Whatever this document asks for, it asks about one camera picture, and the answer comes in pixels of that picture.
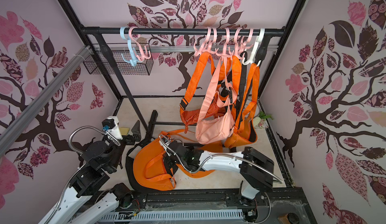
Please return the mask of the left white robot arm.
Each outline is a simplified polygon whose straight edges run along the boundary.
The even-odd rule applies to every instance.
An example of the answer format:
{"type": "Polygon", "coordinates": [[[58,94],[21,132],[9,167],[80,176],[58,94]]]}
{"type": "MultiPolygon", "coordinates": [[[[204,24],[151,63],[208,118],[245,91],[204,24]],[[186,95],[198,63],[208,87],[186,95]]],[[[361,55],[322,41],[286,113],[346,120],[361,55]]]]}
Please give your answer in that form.
{"type": "Polygon", "coordinates": [[[68,139],[68,145],[84,161],[84,164],[70,177],[61,192],[58,202],[40,221],[42,224],[95,224],[100,218],[117,208],[139,208],[139,201],[124,184],[118,183],[108,190],[103,198],[86,211],[77,214],[100,188],[109,180],[109,175],[117,171],[122,154],[127,145],[141,140],[140,122],[136,122],[131,132],[122,132],[116,116],[103,120],[102,129],[86,125],[77,128],[68,139]],[[73,143],[73,137],[84,129],[92,129],[105,136],[105,140],[90,144],[81,150],[73,143]]]}

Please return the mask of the dark orange strapped bag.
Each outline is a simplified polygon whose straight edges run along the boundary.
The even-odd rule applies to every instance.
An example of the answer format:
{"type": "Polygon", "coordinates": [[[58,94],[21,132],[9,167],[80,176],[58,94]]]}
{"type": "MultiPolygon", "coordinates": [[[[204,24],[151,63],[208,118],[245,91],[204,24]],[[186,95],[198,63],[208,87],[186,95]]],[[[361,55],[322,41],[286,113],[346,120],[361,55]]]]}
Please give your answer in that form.
{"type": "MultiPolygon", "coordinates": [[[[236,98],[233,98],[233,103],[231,107],[231,113],[233,116],[233,119],[236,121],[236,118],[240,112],[240,106],[241,106],[241,100],[242,100],[242,93],[240,92],[240,79],[243,79],[243,82],[246,81],[246,74],[242,73],[242,64],[240,63],[240,60],[237,57],[228,58],[228,66],[226,68],[226,71],[224,71],[223,67],[221,67],[220,76],[219,76],[219,83],[217,85],[216,90],[218,90],[221,87],[221,84],[224,80],[224,74],[227,73],[228,82],[232,82],[232,87],[234,91],[236,92],[236,98]]],[[[225,101],[227,98],[228,93],[226,89],[224,88],[221,93],[215,93],[214,97],[212,98],[211,105],[208,109],[208,112],[206,114],[206,117],[213,116],[221,117],[226,113],[226,107],[219,107],[217,105],[217,100],[220,100],[222,102],[225,101]]]]}

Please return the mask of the bright orange sling bag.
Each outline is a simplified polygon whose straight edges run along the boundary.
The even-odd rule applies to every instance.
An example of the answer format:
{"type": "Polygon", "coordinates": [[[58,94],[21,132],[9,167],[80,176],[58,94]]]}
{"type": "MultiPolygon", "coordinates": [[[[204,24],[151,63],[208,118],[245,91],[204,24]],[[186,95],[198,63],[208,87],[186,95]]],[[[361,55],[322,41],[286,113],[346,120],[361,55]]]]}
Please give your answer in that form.
{"type": "Polygon", "coordinates": [[[226,148],[236,148],[239,146],[250,145],[257,141],[257,134],[253,126],[253,119],[256,114],[258,91],[259,91],[260,68],[252,63],[248,77],[246,90],[251,90],[252,98],[250,103],[244,108],[249,93],[243,96],[239,115],[236,118],[235,127],[232,135],[225,141],[226,148]]]}

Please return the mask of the orange backpack with straps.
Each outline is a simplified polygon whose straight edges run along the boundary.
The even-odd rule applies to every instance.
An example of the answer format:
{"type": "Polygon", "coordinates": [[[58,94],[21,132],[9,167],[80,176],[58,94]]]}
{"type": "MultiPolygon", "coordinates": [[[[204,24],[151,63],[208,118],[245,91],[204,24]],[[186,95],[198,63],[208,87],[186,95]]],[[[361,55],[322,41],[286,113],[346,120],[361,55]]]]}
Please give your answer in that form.
{"type": "Polygon", "coordinates": [[[178,167],[159,141],[157,138],[139,151],[134,158],[133,174],[140,187],[149,191],[171,191],[177,185],[178,167]]]}

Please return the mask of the peach pink bag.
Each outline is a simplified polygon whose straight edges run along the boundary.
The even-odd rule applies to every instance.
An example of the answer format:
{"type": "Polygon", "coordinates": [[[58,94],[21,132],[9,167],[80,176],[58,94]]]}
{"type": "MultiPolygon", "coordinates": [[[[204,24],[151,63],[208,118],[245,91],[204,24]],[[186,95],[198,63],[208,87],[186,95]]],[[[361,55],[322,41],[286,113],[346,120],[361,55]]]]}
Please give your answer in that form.
{"type": "Polygon", "coordinates": [[[235,127],[231,105],[237,97],[233,85],[228,80],[227,60],[219,60],[207,88],[196,125],[196,139],[202,145],[223,141],[230,137],[235,127]],[[221,71],[224,70],[225,88],[228,95],[221,100],[218,89],[221,71]]]}

